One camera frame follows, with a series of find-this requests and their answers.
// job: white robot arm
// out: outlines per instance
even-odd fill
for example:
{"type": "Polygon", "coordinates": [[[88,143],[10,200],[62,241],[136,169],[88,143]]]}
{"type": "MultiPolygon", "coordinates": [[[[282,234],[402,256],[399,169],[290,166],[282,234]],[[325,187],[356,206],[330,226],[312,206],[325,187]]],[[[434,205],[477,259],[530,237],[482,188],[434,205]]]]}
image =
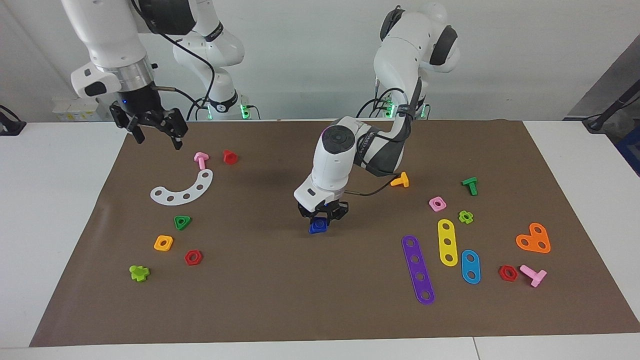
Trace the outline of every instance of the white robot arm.
{"type": "MultiPolygon", "coordinates": [[[[198,22],[193,28],[196,34],[187,35],[181,45],[206,59],[215,70],[215,79],[209,93],[207,106],[212,119],[246,119],[249,114],[242,104],[248,99],[237,92],[231,75],[222,67],[237,65],[244,59],[244,47],[240,40],[226,30],[218,19],[211,0],[196,0],[198,22]]],[[[193,71],[206,88],[213,73],[202,61],[181,48],[173,47],[173,57],[185,68],[193,71]]]]}
{"type": "Polygon", "coordinates": [[[458,35],[447,25],[447,12],[438,3],[410,13],[398,6],[387,15],[380,38],[374,69],[398,105],[392,128],[382,131],[343,117],[322,132],[311,174],[294,192],[300,213],[312,222],[318,213],[326,213],[328,224],[348,212],[348,203],[340,198],[352,165],[376,176],[397,175],[404,141],[426,96],[426,71],[449,72],[460,58],[458,35]]]}
{"type": "MultiPolygon", "coordinates": [[[[62,5],[90,56],[90,62],[71,75],[74,89],[80,97],[115,93],[117,102],[109,107],[114,121],[118,127],[126,128],[138,143],[145,139],[139,126],[152,126],[166,133],[175,148],[180,149],[188,127],[179,109],[162,107],[153,66],[138,38],[131,6],[154,33],[186,35],[194,30],[201,34],[193,42],[193,52],[215,64],[211,68],[233,65],[244,57],[242,44],[223,31],[210,0],[62,0],[62,5]]],[[[195,57],[184,60],[184,56],[190,56],[184,51],[178,54],[174,49],[174,54],[209,88],[213,73],[208,65],[196,64],[200,60],[195,57]]],[[[207,91],[207,102],[235,104],[237,101],[232,101],[235,90],[228,73],[216,70],[211,91],[207,91]]]]}

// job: green triangle block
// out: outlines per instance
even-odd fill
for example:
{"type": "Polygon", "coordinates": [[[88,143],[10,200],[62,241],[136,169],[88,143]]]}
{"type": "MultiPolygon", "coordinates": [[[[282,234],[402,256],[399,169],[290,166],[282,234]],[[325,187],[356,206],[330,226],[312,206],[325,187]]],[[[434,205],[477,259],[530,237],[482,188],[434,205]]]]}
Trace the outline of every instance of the green triangle block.
{"type": "Polygon", "coordinates": [[[191,223],[191,217],[177,216],[173,218],[173,223],[176,229],[182,231],[191,223]]]}

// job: red hexagon nut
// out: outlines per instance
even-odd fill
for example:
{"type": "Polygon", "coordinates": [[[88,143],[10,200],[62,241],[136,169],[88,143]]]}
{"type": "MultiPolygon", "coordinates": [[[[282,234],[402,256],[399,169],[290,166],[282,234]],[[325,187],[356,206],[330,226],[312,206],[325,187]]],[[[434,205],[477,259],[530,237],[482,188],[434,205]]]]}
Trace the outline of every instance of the red hexagon nut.
{"type": "Polygon", "coordinates": [[[189,250],[184,256],[187,265],[197,265],[202,261],[202,253],[199,250],[189,250]]]}
{"type": "Polygon", "coordinates": [[[518,272],[516,271],[516,268],[511,265],[502,265],[498,272],[500,273],[500,277],[502,278],[502,280],[505,281],[513,282],[518,278],[518,272]]]}
{"type": "Polygon", "coordinates": [[[227,165],[233,165],[238,162],[238,155],[231,150],[225,150],[222,152],[222,160],[227,165]]]}

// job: white curved plate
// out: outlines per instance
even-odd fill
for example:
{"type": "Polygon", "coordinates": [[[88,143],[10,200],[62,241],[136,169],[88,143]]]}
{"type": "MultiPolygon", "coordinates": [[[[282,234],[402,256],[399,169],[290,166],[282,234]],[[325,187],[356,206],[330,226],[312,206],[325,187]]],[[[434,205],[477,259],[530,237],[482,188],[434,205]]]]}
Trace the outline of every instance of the white curved plate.
{"type": "Polygon", "coordinates": [[[187,190],[172,192],[164,186],[158,186],[151,190],[151,199],[160,205],[184,205],[202,196],[209,188],[209,185],[211,185],[211,181],[213,181],[213,171],[206,168],[198,173],[196,182],[187,190]]]}

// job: pink peg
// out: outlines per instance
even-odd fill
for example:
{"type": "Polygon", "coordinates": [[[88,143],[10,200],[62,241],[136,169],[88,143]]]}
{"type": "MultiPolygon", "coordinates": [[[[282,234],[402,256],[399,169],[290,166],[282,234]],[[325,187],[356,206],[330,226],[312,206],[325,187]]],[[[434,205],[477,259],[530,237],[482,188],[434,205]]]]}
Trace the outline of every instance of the pink peg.
{"type": "Polygon", "coordinates": [[[520,267],[520,271],[523,272],[526,276],[531,278],[531,286],[533,286],[534,288],[537,288],[540,282],[542,281],[542,279],[544,279],[545,276],[547,276],[546,271],[540,270],[540,272],[535,272],[527,265],[522,265],[520,267]]]}
{"type": "Polygon", "coordinates": [[[447,207],[447,203],[438,196],[429,200],[429,206],[431,206],[431,209],[433,209],[433,211],[438,212],[444,210],[447,207]]]}
{"type": "Polygon", "coordinates": [[[193,161],[198,163],[200,170],[204,170],[207,167],[204,165],[204,161],[209,159],[209,155],[204,152],[196,152],[196,155],[193,157],[193,161]]]}

